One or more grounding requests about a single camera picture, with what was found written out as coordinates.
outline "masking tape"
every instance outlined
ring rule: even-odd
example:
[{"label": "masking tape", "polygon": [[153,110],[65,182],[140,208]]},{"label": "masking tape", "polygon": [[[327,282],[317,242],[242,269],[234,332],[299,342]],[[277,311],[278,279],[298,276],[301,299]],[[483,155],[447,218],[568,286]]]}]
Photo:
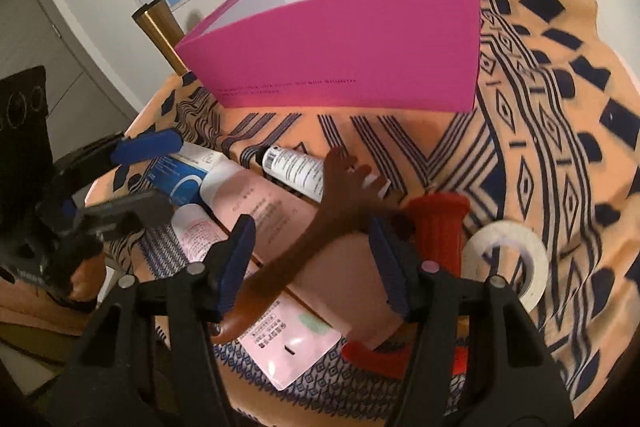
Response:
[{"label": "masking tape", "polygon": [[494,247],[513,247],[520,252],[526,279],[518,297],[527,312],[536,307],[546,289],[549,261],[540,238],[522,223],[496,221],[476,232],[462,250],[462,277],[478,280],[482,254]]}]

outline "door frame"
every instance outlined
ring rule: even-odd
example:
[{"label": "door frame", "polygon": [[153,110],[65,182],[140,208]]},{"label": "door frame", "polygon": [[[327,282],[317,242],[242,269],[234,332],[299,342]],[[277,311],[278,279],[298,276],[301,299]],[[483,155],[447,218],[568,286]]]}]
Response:
[{"label": "door frame", "polygon": [[80,66],[94,81],[95,85],[101,92],[113,103],[113,105],[129,120],[137,117],[138,112],[130,105],[129,102],[121,95],[120,91],[113,86],[111,81],[97,66],[91,55],[80,43],[71,28],[66,24],[65,18],[58,10],[53,0],[37,0],[44,15],[49,20],[54,31],[62,40],[62,43],[68,49],[69,53],[78,61]]}]

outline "open pink storage box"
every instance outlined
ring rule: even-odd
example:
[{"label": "open pink storage box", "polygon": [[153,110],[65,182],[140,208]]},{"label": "open pink storage box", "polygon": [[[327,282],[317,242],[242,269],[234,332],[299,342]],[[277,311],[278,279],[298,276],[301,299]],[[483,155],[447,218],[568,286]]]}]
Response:
[{"label": "open pink storage box", "polygon": [[225,107],[468,111],[480,0],[228,0],[178,45]]}]

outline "gold cylinder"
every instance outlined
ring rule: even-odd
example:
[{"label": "gold cylinder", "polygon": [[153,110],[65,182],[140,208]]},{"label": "gold cylinder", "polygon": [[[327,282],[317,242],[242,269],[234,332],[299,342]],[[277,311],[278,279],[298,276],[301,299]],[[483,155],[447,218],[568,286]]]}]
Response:
[{"label": "gold cylinder", "polygon": [[174,71],[180,76],[188,73],[189,68],[184,65],[174,49],[184,37],[184,32],[178,21],[175,20],[166,1],[154,0],[145,4],[132,17],[140,29],[146,33],[146,36],[156,45]]}]

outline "gray door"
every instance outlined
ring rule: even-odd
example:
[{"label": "gray door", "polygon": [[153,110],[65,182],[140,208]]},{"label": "gray door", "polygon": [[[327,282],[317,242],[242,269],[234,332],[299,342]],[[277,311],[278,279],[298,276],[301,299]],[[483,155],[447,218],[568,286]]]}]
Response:
[{"label": "gray door", "polygon": [[54,159],[130,121],[83,69],[38,0],[0,0],[0,79],[43,65]]}]

